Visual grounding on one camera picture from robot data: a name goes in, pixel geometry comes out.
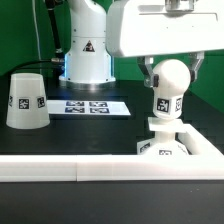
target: table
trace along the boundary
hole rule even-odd
[[[153,91],[141,81],[119,81],[100,92],[58,88],[45,80],[48,99],[124,101],[131,116],[51,115],[37,130],[5,125],[9,82],[0,78],[1,155],[136,154],[136,142],[151,138]],[[182,119],[220,151],[224,116],[187,92]],[[0,223],[221,224],[224,181],[116,181],[1,183]]]

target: upside-down cup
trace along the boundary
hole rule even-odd
[[[42,75],[11,76],[6,124],[17,129],[36,129],[50,123]]]

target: green background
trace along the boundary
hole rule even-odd
[[[96,2],[108,10],[112,1]],[[36,11],[42,58],[52,58],[54,45],[43,0],[36,0]],[[56,16],[61,43],[67,52],[70,48],[70,15],[67,3],[56,8]],[[31,0],[1,0],[0,30],[1,75],[20,63],[38,59]],[[155,57],[155,64],[165,58],[188,61],[187,55],[170,55]],[[136,58],[115,59],[115,77],[122,80],[143,80]],[[224,51],[206,52],[198,80],[191,84],[190,89],[213,107],[224,112]]]

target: marker sheet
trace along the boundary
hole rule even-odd
[[[49,114],[130,116],[124,102],[48,100]]]

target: white cylinder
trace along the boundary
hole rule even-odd
[[[49,123],[43,77],[34,73],[12,75],[6,124],[17,129],[35,129]]]
[[[72,84],[114,82],[112,60],[106,51],[106,12],[91,0],[68,0],[71,49],[66,54],[61,81]]]

